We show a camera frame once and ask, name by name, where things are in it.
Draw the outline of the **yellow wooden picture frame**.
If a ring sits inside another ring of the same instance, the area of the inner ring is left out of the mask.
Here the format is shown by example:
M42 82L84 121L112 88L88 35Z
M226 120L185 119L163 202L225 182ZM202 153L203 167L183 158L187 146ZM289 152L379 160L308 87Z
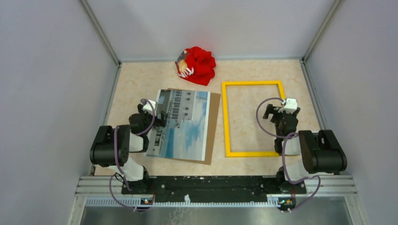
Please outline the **yellow wooden picture frame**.
M225 154L230 158L249 158L249 157L278 157L279 155L274 151L258 151L258 152L232 152L230 147L230 127L229 114L227 103L227 87L228 86L250 86L250 85L276 85L278 87L279 95L285 98L282 81L225 81L222 82L222 110L223 110L223 125L224 125L224 140L225 140Z

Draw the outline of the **building photo print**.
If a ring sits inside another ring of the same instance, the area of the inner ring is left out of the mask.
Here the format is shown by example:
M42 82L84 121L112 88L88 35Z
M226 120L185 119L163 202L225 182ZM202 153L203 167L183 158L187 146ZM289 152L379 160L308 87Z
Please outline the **building photo print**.
M204 161L211 93L159 90L157 109L167 115L165 127L152 128L145 156Z

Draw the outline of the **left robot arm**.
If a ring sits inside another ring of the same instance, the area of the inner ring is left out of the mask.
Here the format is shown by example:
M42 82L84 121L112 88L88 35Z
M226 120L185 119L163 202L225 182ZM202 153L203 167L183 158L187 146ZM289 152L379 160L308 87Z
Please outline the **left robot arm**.
M150 132L164 128L168 114L149 105L138 104L138 112L129 117L125 125L101 126L90 149L94 165L110 168L122 178L125 191L144 194L153 187L148 171L136 163L130 153L145 153L150 145Z

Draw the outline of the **brown cardboard backing board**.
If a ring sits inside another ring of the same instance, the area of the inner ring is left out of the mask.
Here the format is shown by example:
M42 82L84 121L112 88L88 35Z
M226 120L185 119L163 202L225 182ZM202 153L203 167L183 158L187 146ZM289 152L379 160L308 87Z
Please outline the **brown cardboard backing board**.
M168 90L168 124L163 156L210 165L220 94L209 91Z

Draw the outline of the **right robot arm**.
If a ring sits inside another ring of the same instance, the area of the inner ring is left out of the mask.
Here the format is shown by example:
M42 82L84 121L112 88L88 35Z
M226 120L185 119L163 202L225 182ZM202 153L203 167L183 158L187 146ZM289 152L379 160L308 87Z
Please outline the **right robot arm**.
M288 193L304 179L315 175L335 174L347 168L347 158L332 130L297 130L300 108L268 104L263 115L276 130L274 148L282 156L275 187Z

